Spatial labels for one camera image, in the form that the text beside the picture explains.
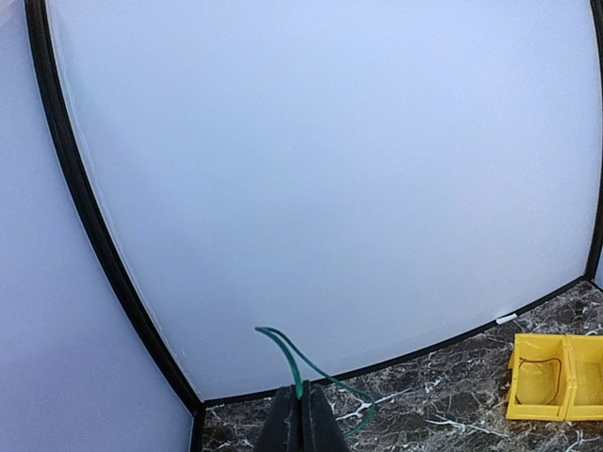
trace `yellow bin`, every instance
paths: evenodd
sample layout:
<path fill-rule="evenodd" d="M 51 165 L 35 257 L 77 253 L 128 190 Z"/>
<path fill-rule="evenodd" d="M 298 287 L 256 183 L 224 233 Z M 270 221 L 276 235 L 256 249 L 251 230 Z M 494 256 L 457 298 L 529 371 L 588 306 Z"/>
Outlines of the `yellow bin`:
<path fill-rule="evenodd" d="M 603 337 L 567 336 L 576 390 L 570 396 L 568 421 L 603 420 Z"/>
<path fill-rule="evenodd" d="M 565 336 L 517 334 L 507 419 L 562 421 L 573 391 Z"/>
<path fill-rule="evenodd" d="M 603 420 L 603 337 L 517 334 L 507 419 Z"/>

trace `small white label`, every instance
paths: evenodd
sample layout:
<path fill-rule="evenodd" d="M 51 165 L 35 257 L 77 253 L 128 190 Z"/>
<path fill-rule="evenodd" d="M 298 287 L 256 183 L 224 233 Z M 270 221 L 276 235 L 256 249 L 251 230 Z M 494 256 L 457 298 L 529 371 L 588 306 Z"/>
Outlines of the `small white label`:
<path fill-rule="evenodd" d="M 498 325 L 502 325 L 503 323 L 510 322 L 511 320 L 515 320 L 516 318 L 517 318 L 516 313 L 505 315 L 504 317 L 497 318 L 497 323 L 498 323 Z"/>

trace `curved black edge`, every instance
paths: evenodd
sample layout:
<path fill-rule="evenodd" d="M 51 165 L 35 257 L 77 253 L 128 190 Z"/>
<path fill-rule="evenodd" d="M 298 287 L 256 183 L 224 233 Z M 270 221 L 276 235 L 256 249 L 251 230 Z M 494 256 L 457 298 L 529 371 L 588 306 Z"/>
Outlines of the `curved black edge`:
<path fill-rule="evenodd" d="M 204 404 L 188 383 L 144 309 L 94 198 L 58 78 L 45 1 L 25 0 L 25 14 L 46 119 L 77 213 L 106 277 L 140 340 L 173 391 L 193 415 L 198 415 L 204 412 Z"/>
<path fill-rule="evenodd" d="M 541 304 L 546 303 L 547 301 L 549 301 L 551 299 L 554 299 L 558 295 L 571 289 L 576 284 L 581 283 L 583 281 L 585 281 L 585 278 L 583 276 L 580 276 L 579 278 L 576 278 L 572 282 L 569 282 L 568 284 L 563 285 L 559 289 L 554 290 L 550 294 L 547 294 L 547 295 L 533 301 L 532 303 L 527 304 L 526 306 L 519 308 L 516 311 L 513 311 L 512 313 L 510 313 L 510 315 L 525 314 L 526 312 L 540 306 Z M 367 367 L 362 367 L 360 369 L 352 370 L 350 372 L 345 372 L 343 374 L 336 375 L 335 378 L 340 379 L 340 380 L 353 379 L 354 377 L 361 377 L 365 374 L 369 374 L 371 372 L 376 372 L 378 370 L 385 369 L 386 367 L 390 367 L 392 365 L 406 363 L 407 361 L 411 361 L 414 358 L 418 358 L 419 356 L 427 355 L 429 353 L 437 351 L 440 348 L 449 347 L 454 344 L 457 344 L 457 343 L 463 341 L 464 339 L 468 339 L 469 337 L 475 336 L 476 334 L 480 334 L 481 332 L 490 330 L 491 328 L 493 328 L 495 326 L 497 326 L 497 322 L 495 320 L 493 320 L 492 322 L 488 322 L 485 325 L 481 325 L 480 327 L 474 328 L 473 330 L 464 332 L 462 334 L 459 334 L 458 336 L 451 337 L 450 339 L 447 339 L 446 341 L 438 342 L 437 344 L 434 344 L 432 346 L 425 347 L 420 350 L 413 351 L 411 353 L 407 353 L 402 356 L 398 356 L 398 358 L 392 358 L 391 360 L 383 361 L 381 363 L 376 363 L 373 365 L 368 365 Z M 319 379 L 315 382 L 318 384 L 322 384 L 322 385 L 331 384 L 331 382 L 328 381 L 327 379 Z M 216 407 L 218 405 L 228 405 L 231 403 L 247 402 L 250 400 L 257 400 L 260 398 L 272 397 L 276 394 L 276 391 L 277 391 L 276 389 L 273 389 L 273 390 L 269 390 L 269 391 L 262 391 L 259 393 L 252 393 L 252 394 L 246 394 L 246 395 L 235 395 L 232 397 L 224 397 L 224 398 L 215 398 L 215 399 L 211 399 L 211 400 L 206 400 L 205 405 L 207 406 L 207 408 L 210 408 L 210 407 Z"/>
<path fill-rule="evenodd" d="M 190 436 L 190 452 L 204 450 L 205 410 L 198 412 L 192 420 L 192 434 Z"/>
<path fill-rule="evenodd" d="M 591 10 L 593 11 L 593 21 L 595 22 L 596 44 L 599 53 L 599 69 L 601 71 L 601 91 L 603 92 L 603 3 L 601 0 L 591 0 Z M 584 276 L 589 281 L 595 279 L 596 270 L 601 258 L 601 248 L 603 247 L 603 165 L 601 169 L 601 182 L 599 184 L 599 199 L 596 207 L 595 229 L 593 231 L 593 241 L 591 250 L 586 262 Z"/>

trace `dark marble tile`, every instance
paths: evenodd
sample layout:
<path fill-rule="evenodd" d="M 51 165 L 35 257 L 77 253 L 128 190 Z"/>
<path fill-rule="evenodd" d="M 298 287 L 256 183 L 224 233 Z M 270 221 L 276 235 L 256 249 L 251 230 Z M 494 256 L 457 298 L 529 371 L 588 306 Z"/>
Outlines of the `dark marble tile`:
<path fill-rule="evenodd" d="M 599 452 L 603 423 L 505 419 L 507 364 L 518 332 L 603 334 L 603 293 L 582 282 L 516 320 L 381 371 L 347 381 L 378 400 L 368 426 L 349 438 L 364 452 Z M 325 388 L 344 431 L 367 413 L 362 400 Z M 251 451 L 270 406 L 256 400 L 208 411 L 204 450 Z"/>

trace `black frame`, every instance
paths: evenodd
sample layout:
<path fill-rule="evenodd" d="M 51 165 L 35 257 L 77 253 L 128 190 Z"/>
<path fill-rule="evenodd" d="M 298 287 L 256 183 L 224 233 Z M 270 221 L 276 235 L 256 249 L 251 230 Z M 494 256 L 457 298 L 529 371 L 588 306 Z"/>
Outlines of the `black frame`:
<path fill-rule="evenodd" d="M 603 92 L 603 2 L 591 0 L 593 22 L 595 23 L 596 45 L 599 53 L 599 69 L 601 72 L 601 91 Z M 595 229 L 593 231 L 593 242 L 588 255 L 584 277 L 591 282 L 595 281 L 596 270 L 601 258 L 603 247 L 603 165 L 601 169 L 601 183 L 599 184 L 599 199 L 596 207 Z"/>
<path fill-rule="evenodd" d="M 140 341 L 173 391 L 192 414 L 193 433 L 203 431 L 205 404 L 178 367 L 153 320 L 145 310 L 111 240 L 105 220 L 92 192 L 77 149 L 58 78 L 45 2 L 43 0 L 25 0 L 25 14 L 44 112 L 57 150 L 58 161 L 65 175 L 77 213 L 106 277 Z M 199 434 L 192 436 L 191 452 L 201 451 L 201 438 L 196 439 Z"/>
<path fill-rule="evenodd" d="M 273 396 L 277 390 L 274 389 L 260 393 L 225 397 L 205 402 L 201 401 L 193 390 L 184 373 L 163 342 L 153 320 L 145 310 L 111 239 L 101 210 L 94 197 L 80 152 L 77 148 L 58 77 L 57 62 L 53 51 L 52 36 L 48 23 L 45 0 L 24 0 L 24 2 L 31 52 L 44 112 L 55 144 L 60 166 L 73 197 L 73 203 L 75 204 L 89 241 L 103 267 L 106 277 L 122 305 L 123 310 L 132 323 L 132 326 L 166 381 L 192 414 L 193 426 L 191 431 L 190 451 L 200 452 L 203 448 L 206 408 L 225 403 L 237 403 L 266 396 Z M 593 11 L 595 23 L 603 92 L 603 0 L 591 0 L 591 9 Z M 563 287 L 560 287 L 554 292 L 535 300 L 512 314 L 521 315 L 536 306 L 557 297 L 560 293 L 568 290 L 581 281 L 588 281 L 591 283 L 594 281 L 601 256 L 601 249 L 603 248 L 603 166 L 601 172 L 593 241 L 584 275 L 569 282 Z M 382 363 L 376 363 L 336 377 L 338 379 L 350 379 L 394 364 L 404 363 L 417 356 L 431 353 L 439 348 L 450 346 L 475 334 L 486 331 L 493 328 L 496 324 L 496 321 L 492 321 L 433 346 L 425 347 L 412 353 L 399 356 L 398 358 L 387 360 Z M 328 381 L 324 379 L 319 382 L 324 384 L 328 383 Z"/>

